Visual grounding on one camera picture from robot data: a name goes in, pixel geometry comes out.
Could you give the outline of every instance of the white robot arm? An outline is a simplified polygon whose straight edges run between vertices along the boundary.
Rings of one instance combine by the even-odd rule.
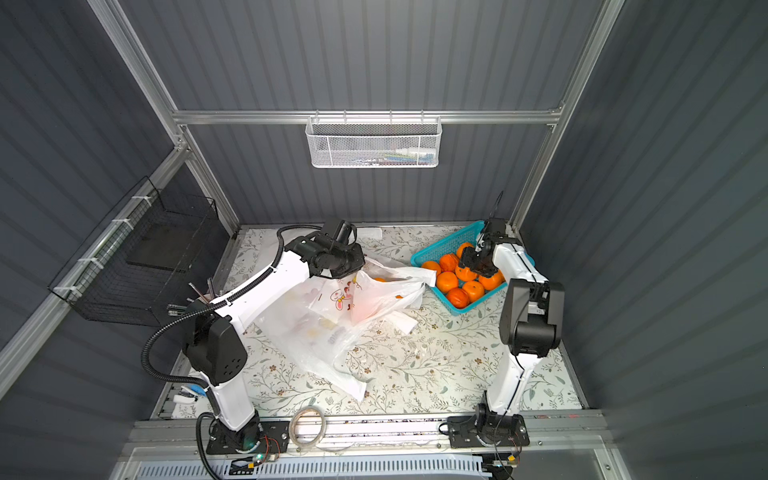
[[[315,228],[289,242],[285,251],[281,237],[285,229],[278,230],[280,247],[271,265],[210,305],[198,300],[187,309],[190,318],[195,318],[187,323],[184,355],[207,384],[211,406],[226,427],[232,448],[238,451],[249,450],[253,439],[259,438],[259,416],[241,372],[247,352],[240,337],[270,304],[295,285],[311,276],[343,278],[365,263],[352,224],[334,218],[322,228]],[[355,239],[350,243],[352,233]]]
[[[525,385],[541,359],[560,344],[564,289],[533,267],[500,218],[485,221],[477,247],[464,249],[459,265],[483,276],[500,270],[509,284],[499,319],[499,336],[508,350],[475,416],[478,439],[491,444],[500,425],[509,431],[523,425],[518,414]]]

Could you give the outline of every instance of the aluminum rail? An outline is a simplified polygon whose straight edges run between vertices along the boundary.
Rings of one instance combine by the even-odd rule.
[[[149,181],[144,182],[139,189],[133,193],[133,197],[128,200],[125,206],[115,215],[115,220],[128,217],[143,199],[154,190],[154,187],[165,187],[171,178],[184,165],[186,159],[190,156],[190,151],[186,144],[180,144],[175,147],[160,166],[149,177]],[[98,238],[84,252],[83,257],[94,256],[110,239],[120,227],[118,222],[110,222]],[[57,285],[71,286],[79,278],[85,264],[77,262],[64,275],[63,280]],[[35,310],[35,312],[22,325],[21,329],[11,338],[0,352],[0,399],[11,388],[16,379],[22,374],[29,365],[37,352],[42,348],[56,327],[61,323],[64,317],[69,313],[71,307],[64,300],[53,293],[49,293],[45,300]]]
[[[171,117],[182,125],[213,124],[305,124],[309,118],[325,123],[415,123],[443,124],[546,124],[560,121],[559,110],[530,111],[256,111],[179,110]]]
[[[614,448],[615,442],[601,410],[532,410],[521,412],[528,427],[531,444],[526,452],[547,450]],[[344,455],[389,455],[409,453],[465,452],[491,453],[492,446],[471,449],[451,449],[450,441],[438,433],[438,426],[450,416],[460,413],[422,413],[399,415],[341,415],[328,416],[326,436],[318,444],[321,449],[343,448]],[[290,418],[262,418],[262,421]],[[196,458],[195,420],[144,420],[134,428],[119,458],[127,461],[142,452],[144,459],[162,459],[167,447],[189,447],[182,456]],[[319,429],[319,418],[306,416],[297,423],[296,434],[310,439]],[[323,456],[328,452],[310,449],[306,456]],[[285,452],[297,455],[296,445],[289,443]]]
[[[165,88],[160,74],[157,73],[131,22],[128,21],[120,2],[88,0],[88,4],[134,76],[157,118],[160,119],[168,137],[175,144],[189,144],[194,155],[190,156],[187,167],[200,185],[203,195],[216,201],[219,220],[229,235],[233,235],[240,229],[240,220],[197,146],[192,133],[181,128],[173,119],[171,114],[177,109],[174,99]]]
[[[531,204],[533,204],[538,188],[541,186],[541,181],[547,173],[547,169],[552,162],[552,158],[554,158],[554,154],[558,151],[563,135],[568,128],[568,124],[571,122],[571,118],[573,117],[578,102],[581,100],[584,89],[587,87],[587,82],[592,75],[594,66],[598,62],[600,53],[603,51],[605,42],[608,40],[608,36],[611,33],[611,30],[616,23],[616,19],[619,16],[619,12],[621,11],[621,7],[623,6],[624,0],[603,1],[603,6],[601,7],[598,19],[594,23],[590,37],[579,58],[576,70],[565,91],[561,119],[552,128],[552,131],[545,139],[544,145],[539,151],[539,155],[533,164],[533,168],[525,181],[523,193],[520,195],[520,198],[515,205],[515,209],[512,211],[510,221],[515,232],[519,231],[525,220],[525,216],[528,214],[528,210],[531,208]]]

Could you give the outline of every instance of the cable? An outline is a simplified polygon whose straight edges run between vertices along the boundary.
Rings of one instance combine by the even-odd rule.
[[[264,438],[266,438],[266,446],[267,446],[267,447],[269,447],[269,446],[270,446],[270,440],[272,440],[273,442],[275,442],[275,446],[277,447],[277,458],[275,458],[275,462],[276,462],[276,461],[278,461],[278,460],[280,460],[280,443],[278,443],[278,442],[277,442],[277,439],[274,439],[274,438],[272,438],[272,437],[268,437],[268,436],[266,436],[266,435],[264,436]]]
[[[197,454],[200,456],[200,461],[203,463],[203,468],[214,480],[223,480],[219,475],[214,472],[208,463],[208,458],[205,456],[205,448],[203,447],[203,436],[200,434],[200,427],[203,425],[203,419],[215,419],[216,416],[211,412],[203,412],[197,417],[194,428],[194,438],[197,441]]]
[[[520,383],[522,382],[523,374],[525,373],[525,369],[523,368],[522,365],[520,365],[520,360],[518,360],[518,357],[516,355],[513,355],[513,357],[515,358],[515,361],[517,362],[517,364],[520,367],[520,369],[522,370],[522,372],[520,372],[520,377],[518,378],[518,384],[515,386],[515,392],[512,393],[512,398],[509,399],[509,404],[507,404],[507,408],[504,410],[504,413],[502,413],[502,418],[504,417],[504,415],[507,415],[507,412],[509,412],[509,407],[511,407],[512,406],[512,402],[515,401],[515,396],[518,394],[518,389],[520,388]],[[498,454],[498,441],[496,440],[496,434],[498,433],[498,426],[501,425],[501,424],[502,424],[501,420],[497,421],[496,422],[496,427],[493,429],[493,449],[496,451],[496,459],[498,460],[498,463],[501,464],[502,467],[504,468],[504,471],[509,474],[509,478],[511,480],[515,480],[515,478],[512,477],[512,472],[513,471],[507,470],[507,465],[504,465],[502,463],[502,457]],[[523,448],[519,447],[515,457],[519,458],[519,456],[522,453],[522,451],[523,451]]]
[[[299,438],[296,435],[296,424],[298,423],[299,419],[304,416],[307,412],[315,412],[320,417],[320,431],[315,435],[315,438],[310,440],[309,442],[299,442]],[[288,424],[288,436],[290,437],[290,441],[293,442],[296,447],[304,450],[304,449],[311,449],[313,446],[317,445],[317,443],[323,439],[324,436],[326,436],[326,416],[323,415],[323,413],[315,406],[308,406],[305,407],[292,417],[290,420],[290,423]]]
[[[443,435],[448,436],[449,434],[447,432],[443,432],[440,428],[442,428],[443,425],[464,425],[465,423],[470,423],[472,420],[477,418],[477,413],[474,415],[470,415],[468,419],[462,420],[461,422],[443,422],[440,425],[437,425],[437,431],[442,433]]]
[[[157,342],[157,339],[159,339],[164,333],[166,333],[172,327],[183,322],[184,320],[195,318],[199,315],[204,315],[206,313],[211,313],[221,308],[222,306],[227,305],[227,302],[233,302],[234,300],[237,300],[238,298],[242,297],[246,293],[250,292],[256,285],[258,285],[259,283],[262,283],[274,271],[274,269],[277,268],[277,265],[280,263],[280,259],[283,257],[283,248],[285,247],[283,232],[286,230],[293,230],[296,228],[312,228],[314,230],[320,230],[320,227],[318,227],[317,225],[305,225],[305,224],[288,225],[286,227],[280,228],[277,231],[277,253],[275,254],[275,260],[273,260],[272,264],[270,265],[271,268],[265,269],[261,273],[261,275],[253,279],[241,290],[238,290],[235,293],[232,293],[231,295],[226,297],[224,300],[221,300],[216,303],[211,303],[207,308],[181,316],[178,319],[174,320],[173,322],[168,323],[166,326],[160,328],[157,332],[155,332],[151,337],[149,337],[147,342],[144,344],[144,348],[141,349],[141,366],[142,368],[144,368],[144,371],[147,372],[150,376],[156,379],[163,380],[165,382],[193,383],[207,390],[210,386],[208,385],[208,382],[206,382],[203,379],[199,379],[193,376],[168,375],[166,373],[162,373],[156,370],[152,366],[149,360],[149,354],[150,354],[150,351],[152,350],[152,346],[155,344],[155,342]]]

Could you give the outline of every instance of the plastic bag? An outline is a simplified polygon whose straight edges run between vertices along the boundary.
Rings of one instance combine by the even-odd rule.
[[[366,384],[334,364],[355,346],[375,319],[389,319],[409,332],[416,321],[398,313],[420,306],[425,283],[435,285],[432,270],[386,266],[377,259],[366,255],[363,269],[342,279],[310,278],[286,292],[255,320],[275,347],[298,367],[324,377],[358,401],[365,395]]]

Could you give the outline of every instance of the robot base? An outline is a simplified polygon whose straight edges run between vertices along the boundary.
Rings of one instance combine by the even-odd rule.
[[[525,420],[520,415],[499,415],[490,411],[485,403],[478,404],[474,416],[448,417],[446,421],[453,449],[492,447],[494,443],[500,449],[522,449],[531,444]]]
[[[217,422],[211,431],[211,438],[205,449],[206,455],[242,455],[237,450],[245,450],[244,443],[253,444],[253,439],[259,439],[259,445],[248,455],[266,454],[266,439],[277,440],[280,451],[285,452],[288,449],[288,422],[261,422],[257,415],[251,422],[240,429],[239,432],[229,430],[221,423]],[[270,440],[270,454],[275,452],[275,442]]]

